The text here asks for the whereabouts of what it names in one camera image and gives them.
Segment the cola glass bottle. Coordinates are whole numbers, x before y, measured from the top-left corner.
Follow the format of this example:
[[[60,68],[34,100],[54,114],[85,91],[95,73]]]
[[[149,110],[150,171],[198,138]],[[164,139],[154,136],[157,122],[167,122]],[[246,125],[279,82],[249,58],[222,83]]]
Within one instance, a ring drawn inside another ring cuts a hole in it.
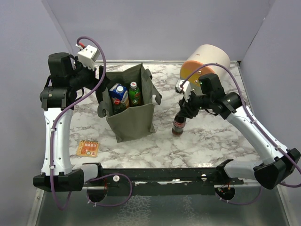
[[[114,108],[114,114],[118,114],[122,111],[121,108],[121,102],[118,98],[114,98],[113,100],[113,108]]]
[[[172,133],[175,136],[180,136],[183,133],[185,125],[186,125],[186,118],[177,114],[173,121]]]

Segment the blue white beverage carton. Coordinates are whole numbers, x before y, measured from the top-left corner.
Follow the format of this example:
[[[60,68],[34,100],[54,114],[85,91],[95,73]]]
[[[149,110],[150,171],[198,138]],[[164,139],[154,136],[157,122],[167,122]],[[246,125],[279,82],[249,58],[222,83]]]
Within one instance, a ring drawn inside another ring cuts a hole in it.
[[[125,86],[121,85],[120,83],[116,83],[109,90],[109,95],[112,103],[114,98],[118,98],[120,100],[122,110],[126,110],[129,107],[128,91]]]

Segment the olive green canvas bag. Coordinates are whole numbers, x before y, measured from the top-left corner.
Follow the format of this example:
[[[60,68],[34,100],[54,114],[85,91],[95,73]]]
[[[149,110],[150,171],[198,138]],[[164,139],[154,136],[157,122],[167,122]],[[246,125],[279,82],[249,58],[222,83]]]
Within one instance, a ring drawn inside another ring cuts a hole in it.
[[[109,95],[109,89],[120,83],[130,88],[130,83],[136,82],[142,95],[141,106],[131,106],[128,109],[115,114],[113,102]],[[118,143],[140,139],[155,133],[153,126],[153,114],[155,105],[153,100],[161,104],[162,95],[152,83],[152,75],[143,64],[138,64],[121,72],[107,72],[106,76],[96,91],[99,103],[97,114],[105,118],[115,134]]]

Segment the green tea plastic bottle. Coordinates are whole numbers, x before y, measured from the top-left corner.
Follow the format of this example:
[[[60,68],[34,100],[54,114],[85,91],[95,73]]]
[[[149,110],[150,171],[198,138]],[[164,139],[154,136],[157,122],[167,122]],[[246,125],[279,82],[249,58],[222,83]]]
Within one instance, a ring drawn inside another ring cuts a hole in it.
[[[136,82],[130,83],[130,89],[128,91],[129,101],[131,106],[141,105],[141,92]]]

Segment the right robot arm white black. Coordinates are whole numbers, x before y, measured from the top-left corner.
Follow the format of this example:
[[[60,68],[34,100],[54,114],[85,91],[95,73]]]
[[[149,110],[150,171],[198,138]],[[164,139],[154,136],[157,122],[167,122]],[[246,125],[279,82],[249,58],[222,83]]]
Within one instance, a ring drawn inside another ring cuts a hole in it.
[[[192,119],[199,110],[221,116],[240,131],[260,157],[260,161],[230,159],[223,162],[217,167],[217,181],[227,184],[233,178],[251,179],[271,190],[286,179],[295,169],[301,157],[300,152],[296,148],[288,149],[277,141],[256,120],[239,94],[226,94],[218,75],[207,74],[199,77],[198,81],[201,95],[195,94],[189,82],[177,81],[175,90],[183,94],[183,98],[179,101],[180,111],[176,118],[181,121]]]

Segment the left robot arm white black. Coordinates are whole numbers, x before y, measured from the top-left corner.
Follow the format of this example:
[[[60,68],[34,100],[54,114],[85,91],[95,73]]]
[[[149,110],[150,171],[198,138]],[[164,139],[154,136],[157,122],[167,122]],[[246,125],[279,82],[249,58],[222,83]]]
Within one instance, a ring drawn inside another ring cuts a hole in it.
[[[84,48],[77,56],[60,52],[49,55],[50,75],[40,94],[41,107],[46,123],[46,148],[41,173],[33,178],[36,188],[47,192],[81,191],[85,182],[98,186],[104,174],[98,163],[89,163],[73,169],[69,156],[69,137],[74,106],[84,97],[77,97],[77,91],[89,89],[97,92],[105,77],[97,79],[95,61],[98,50]]]

